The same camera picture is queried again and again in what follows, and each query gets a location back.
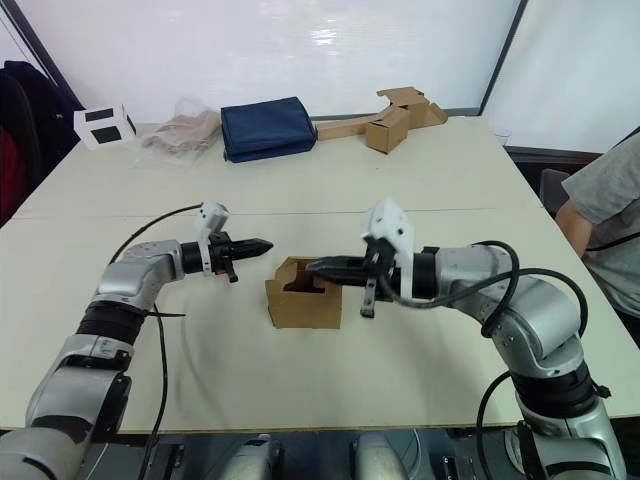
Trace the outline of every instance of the white wall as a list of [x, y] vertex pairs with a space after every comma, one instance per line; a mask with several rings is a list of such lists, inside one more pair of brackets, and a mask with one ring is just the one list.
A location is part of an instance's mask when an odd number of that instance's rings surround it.
[[4, 11], [0, 10], [0, 68], [5, 60], [31, 62], [36, 68], [40, 68]]
[[311, 115], [379, 110], [414, 85], [478, 107], [517, 0], [18, 0], [86, 107], [163, 121], [182, 95], [213, 107], [297, 95]]
[[531, 0], [485, 116], [508, 145], [611, 148], [640, 124], [640, 1]]

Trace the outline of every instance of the cardboard box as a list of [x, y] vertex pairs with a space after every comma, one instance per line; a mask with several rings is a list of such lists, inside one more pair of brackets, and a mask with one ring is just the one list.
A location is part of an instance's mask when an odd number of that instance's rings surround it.
[[411, 113], [408, 110], [394, 108], [380, 120], [367, 124], [367, 146], [389, 153], [407, 138], [410, 122]]
[[73, 112], [73, 129], [90, 150], [136, 138], [136, 127], [124, 105]]
[[429, 100], [424, 98], [424, 93], [413, 87], [391, 88], [380, 90], [379, 97], [386, 96], [394, 107], [404, 108], [410, 114], [409, 128], [424, 127], [424, 119], [427, 114]]
[[311, 260], [288, 257], [264, 282], [276, 328], [340, 328], [342, 287], [305, 272]]

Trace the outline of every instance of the person's arm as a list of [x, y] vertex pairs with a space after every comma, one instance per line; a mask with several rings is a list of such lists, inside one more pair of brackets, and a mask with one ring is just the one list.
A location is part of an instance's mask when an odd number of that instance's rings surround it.
[[582, 216], [571, 200], [558, 210], [556, 223], [578, 256], [582, 257], [589, 244], [593, 224]]

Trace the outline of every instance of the cardboard piece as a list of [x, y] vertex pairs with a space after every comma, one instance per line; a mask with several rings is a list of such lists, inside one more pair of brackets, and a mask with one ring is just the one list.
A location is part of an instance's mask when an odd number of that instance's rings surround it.
[[380, 90], [378, 96], [386, 96], [390, 105], [379, 113], [365, 117], [316, 123], [318, 140], [349, 137], [366, 133], [367, 124], [376, 122], [388, 115], [394, 108], [404, 108], [410, 114], [409, 128], [431, 127], [441, 125], [448, 116], [438, 105], [429, 102], [420, 90], [414, 87], [391, 88]]
[[449, 120], [449, 115], [443, 111], [437, 103], [430, 103], [427, 114], [424, 118], [425, 127], [433, 127], [434, 125], [442, 125]]
[[73, 129], [90, 150], [136, 138], [124, 105], [73, 112]]
[[392, 88], [380, 90], [379, 97], [386, 96], [394, 107], [404, 108], [409, 111], [409, 128], [424, 127], [424, 118], [427, 114], [429, 100], [424, 98], [424, 93], [413, 87]]
[[334, 120], [332, 122], [316, 123], [318, 140], [332, 140], [334, 138], [362, 135], [367, 130], [367, 123], [380, 120], [387, 115], [393, 107], [389, 105], [379, 113], [365, 117], [350, 118], [348, 120]]
[[380, 120], [367, 123], [367, 146], [389, 153], [407, 138], [411, 118], [409, 110], [394, 108]]
[[305, 272], [312, 260], [288, 257], [264, 282], [276, 328], [340, 328], [342, 287]]

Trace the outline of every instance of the silver robot arm segment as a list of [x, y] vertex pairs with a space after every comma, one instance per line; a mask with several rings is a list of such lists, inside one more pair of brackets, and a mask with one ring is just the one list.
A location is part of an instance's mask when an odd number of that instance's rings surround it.
[[220, 204], [205, 202], [199, 216], [205, 239], [135, 245], [106, 268], [78, 330], [31, 398], [27, 428], [0, 437], [0, 480], [75, 479], [90, 443], [118, 431], [131, 387], [124, 373], [162, 287], [205, 268], [235, 282], [234, 260], [273, 247], [261, 239], [231, 241], [220, 231], [228, 216]]
[[[455, 308], [484, 325], [504, 297], [508, 279], [449, 299], [510, 272], [510, 256], [486, 245], [425, 247], [414, 253], [412, 234], [406, 213], [388, 199], [376, 205], [362, 235], [364, 257], [325, 257], [307, 269], [334, 283], [364, 287], [361, 314], [366, 317], [373, 317], [377, 299], [402, 300], [416, 308], [413, 299], [432, 299], [429, 308]], [[604, 403], [584, 362], [574, 303], [551, 283], [520, 276], [496, 320], [490, 337], [509, 369], [524, 418], [516, 448], [526, 460], [535, 455], [546, 475], [540, 478], [626, 479]]]

